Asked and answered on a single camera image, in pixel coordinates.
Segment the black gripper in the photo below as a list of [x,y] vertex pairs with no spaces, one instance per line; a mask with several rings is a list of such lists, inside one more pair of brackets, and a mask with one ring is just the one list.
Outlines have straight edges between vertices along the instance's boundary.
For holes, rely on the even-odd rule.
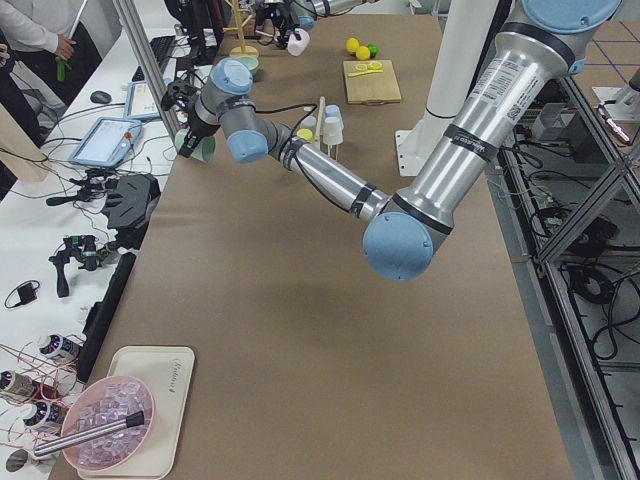
[[192,155],[201,140],[213,136],[220,128],[215,108],[203,102],[195,102],[187,123],[188,130],[179,149],[179,154],[185,158]]
[[293,32],[300,26],[299,17],[292,2],[256,2],[255,23],[262,26],[266,20],[281,33]]

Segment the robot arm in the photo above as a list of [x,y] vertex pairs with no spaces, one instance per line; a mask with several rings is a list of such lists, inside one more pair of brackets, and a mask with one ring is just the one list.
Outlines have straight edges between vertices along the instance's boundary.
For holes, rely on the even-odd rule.
[[368,226],[368,264],[391,280],[422,274],[451,233],[453,214],[545,84],[579,73],[586,48],[609,20],[635,20],[635,1],[518,1],[508,8],[494,58],[475,83],[455,87],[465,100],[410,186],[386,195],[281,123],[257,115],[250,71],[226,58],[194,97],[180,147],[222,132],[232,158],[273,157],[304,176],[330,202]]
[[255,23],[262,26],[269,20],[276,31],[284,35],[292,33],[296,28],[304,28],[305,24],[318,19],[329,18],[344,14],[360,5],[367,4],[365,0],[271,0],[255,1],[253,13]]

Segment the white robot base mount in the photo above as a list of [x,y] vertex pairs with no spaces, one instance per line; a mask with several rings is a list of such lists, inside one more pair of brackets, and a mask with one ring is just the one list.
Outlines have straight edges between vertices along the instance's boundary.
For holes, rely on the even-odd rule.
[[482,66],[483,50],[498,6],[497,0],[450,3],[423,117],[412,129],[395,132],[402,176],[419,173],[446,127],[460,112]]

